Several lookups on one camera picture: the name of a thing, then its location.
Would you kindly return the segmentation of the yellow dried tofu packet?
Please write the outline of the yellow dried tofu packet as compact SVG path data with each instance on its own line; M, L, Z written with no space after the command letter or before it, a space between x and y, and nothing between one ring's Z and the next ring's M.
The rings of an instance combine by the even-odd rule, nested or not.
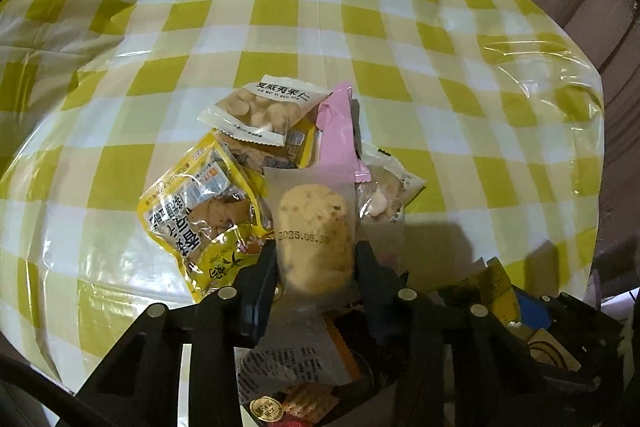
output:
M270 214L229 145L207 133L144 192L144 231L172 254L198 301L232 284L270 239Z

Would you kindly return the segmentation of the clear-wrapped round cookie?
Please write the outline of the clear-wrapped round cookie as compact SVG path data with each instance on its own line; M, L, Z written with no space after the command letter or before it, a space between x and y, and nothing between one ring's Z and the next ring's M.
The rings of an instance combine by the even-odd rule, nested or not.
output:
M317 165L265 170L283 306L316 314L352 292L356 186L352 168Z

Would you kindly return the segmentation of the pink snack wrapper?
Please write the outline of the pink snack wrapper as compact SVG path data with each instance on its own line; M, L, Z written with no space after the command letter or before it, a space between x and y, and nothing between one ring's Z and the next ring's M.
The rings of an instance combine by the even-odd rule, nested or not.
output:
M320 131L317 152L319 165L347 167L356 183L371 181L369 168L359 158L352 119L352 85L338 84L317 110Z

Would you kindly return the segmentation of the white printed snack packet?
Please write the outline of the white printed snack packet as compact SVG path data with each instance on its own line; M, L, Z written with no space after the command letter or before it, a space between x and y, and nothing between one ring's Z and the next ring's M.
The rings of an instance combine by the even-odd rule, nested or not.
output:
M327 329L278 327L255 348L235 348L234 356L241 404L296 385L343 386L360 377L344 339Z

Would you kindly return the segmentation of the yellow blue snack box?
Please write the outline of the yellow blue snack box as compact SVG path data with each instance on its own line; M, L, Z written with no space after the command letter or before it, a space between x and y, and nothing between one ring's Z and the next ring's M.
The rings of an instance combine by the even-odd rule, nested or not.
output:
M521 321L518 297L506 269L498 258L489 259L484 268L465 280L480 292L480 303L503 325Z

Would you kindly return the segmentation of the red cracker packet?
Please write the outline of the red cracker packet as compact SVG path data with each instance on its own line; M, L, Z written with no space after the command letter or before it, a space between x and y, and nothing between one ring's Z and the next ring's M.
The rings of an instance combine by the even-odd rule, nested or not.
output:
M318 426L340 404L331 386L303 383L262 395L247 410L259 426Z

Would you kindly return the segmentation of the white biscuit ball packet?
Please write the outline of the white biscuit ball packet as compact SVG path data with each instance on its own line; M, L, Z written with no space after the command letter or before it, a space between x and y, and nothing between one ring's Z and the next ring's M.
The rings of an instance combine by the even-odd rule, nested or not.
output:
M303 80L265 75L204 108L198 121L239 141L284 147L288 132L329 94Z

